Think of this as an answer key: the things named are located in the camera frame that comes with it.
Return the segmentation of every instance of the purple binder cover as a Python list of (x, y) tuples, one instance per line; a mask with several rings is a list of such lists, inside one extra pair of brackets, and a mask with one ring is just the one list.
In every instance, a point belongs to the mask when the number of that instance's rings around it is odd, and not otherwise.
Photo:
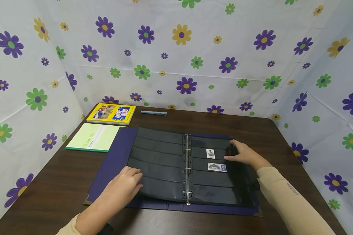
[[(137, 128), (121, 128), (95, 177), (92, 186), (89, 189), (89, 195), (86, 203), (93, 203), (98, 196), (102, 193), (106, 185), (112, 178), (120, 173), (122, 168), (127, 165), (129, 154), (132, 149), (133, 142), (135, 141)], [(197, 134), (192, 136), (220, 138), (220, 139), (233, 139), (231, 136), (210, 135), (210, 134)], [(200, 205), (185, 203), (171, 202), (171, 201), (157, 201), (157, 200), (143, 200), (135, 198), (127, 207), (144, 208), (144, 209), (157, 209), (157, 210), (170, 210), (170, 211), (189, 211), (189, 212), (205, 212), (205, 213), (222, 213), (232, 215), (251, 215), (259, 216), (259, 203), (254, 193), (251, 194), (255, 208), (242, 208), (234, 206), (214, 206), (214, 205)]]

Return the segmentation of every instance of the flower backdrop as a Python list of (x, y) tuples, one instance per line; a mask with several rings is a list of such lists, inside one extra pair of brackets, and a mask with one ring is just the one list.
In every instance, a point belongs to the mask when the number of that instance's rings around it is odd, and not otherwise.
[(97, 102), (274, 120), (353, 232), (353, 1), (0, 1), (0, 217)]

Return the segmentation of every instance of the yellow flower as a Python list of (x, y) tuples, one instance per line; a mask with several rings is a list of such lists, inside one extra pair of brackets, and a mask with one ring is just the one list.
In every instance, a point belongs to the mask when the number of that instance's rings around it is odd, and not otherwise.
[(48, 42), (50, 40), (50, 37), (48, 36), (48, 31), (44, 25), (44, 23), (41, 21), (41, 19), (38, 17), (38, 19), (34, 18), (35, 26), (34, 29), (36, 32), (38, 32), (38, 37), (40, 39), (44, 39), (45, 42)]
[(58, 81), (52, 81), (52, 82), (51, 82), (51, 86), (52, 86), (53, 88), (58, 87), (58, 86), (59, 86)]
[(314, 16), (319, 15), (323, 11), (324, 6), (319, 5), (317, 8), (315, 8), (315, 11), (312, 13)]
[(280, 120), (280, 115), (279, 114), (272, 114), (272, 119), (277, 121), (277, 120)]
[(216, 36), (214, 39), (213, 39), (213, 42), (214, 44), (220, 44), (222, 41), (222, 38), (220, 36)]
[(348, 38), (342, 38), (342, 40), (339, 41), (334, 41), (332, 43), (332, 47), (327, 49), (327, 52), (330, 52), (329, 57), (335, 58), (340, 51), (347, 45), (347, 43), (350, 41)]
[(190, 41), (191, 37), (189, 35), (191, 35), (192, 31), (191, 30), (187, 30), (187, 25), (177, 25), (176, 29), (173, 29), (173, 40), (176, 40), (176, 44), (179, 45), (180, 43), (182, 43), (182, 45), (186, 44), (186, 41)]
[(67, 25), (66, 23), (64, 23), (64, 22), (62, 22), (62, 23), (60, 24), (60, 28), (61, 28), (62, 30), (64, 30), (64, 31), (68, 31), (68, 30), (69, 30), (68, 25)]

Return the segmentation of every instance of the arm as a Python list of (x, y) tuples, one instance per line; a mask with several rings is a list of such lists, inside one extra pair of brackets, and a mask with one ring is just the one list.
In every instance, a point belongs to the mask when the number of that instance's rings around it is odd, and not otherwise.
[(226, 160), (253, 166), (259, 177), (260, 189), (277, 210), (292, 235), (326, 235), (335, 233), (317, 211), (267, 160), (246, 144), (231, 140), (239, 151)]

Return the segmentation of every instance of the yellow book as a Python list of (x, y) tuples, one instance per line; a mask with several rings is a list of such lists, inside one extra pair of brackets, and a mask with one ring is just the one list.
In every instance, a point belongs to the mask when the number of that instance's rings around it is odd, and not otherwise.
[(100, 102), (87, 117), (88, 123), (129, 125), (136, 106)]

